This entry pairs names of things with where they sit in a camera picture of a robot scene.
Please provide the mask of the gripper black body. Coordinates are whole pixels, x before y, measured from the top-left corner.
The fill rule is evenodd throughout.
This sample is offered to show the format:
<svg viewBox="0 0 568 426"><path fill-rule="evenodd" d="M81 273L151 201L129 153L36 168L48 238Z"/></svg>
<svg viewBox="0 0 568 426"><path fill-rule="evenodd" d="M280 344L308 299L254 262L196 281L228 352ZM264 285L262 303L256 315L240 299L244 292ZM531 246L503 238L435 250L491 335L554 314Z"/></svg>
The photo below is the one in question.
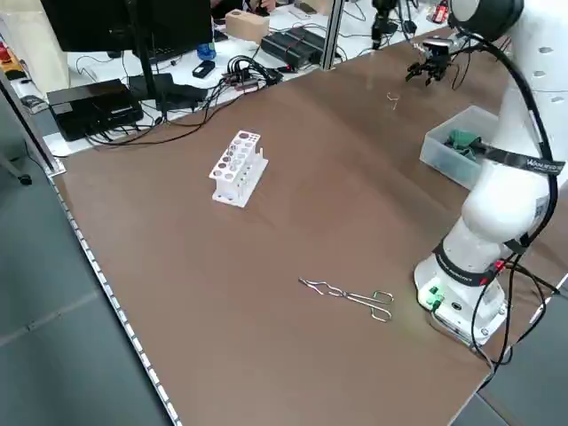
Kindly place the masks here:
<svg viewBox="0 0 568 426"><path fill-rule="evenodd" d="M421 64L421 72L427 75L445 75L450 63L451 55L449 53L431 55Z"/></svg>

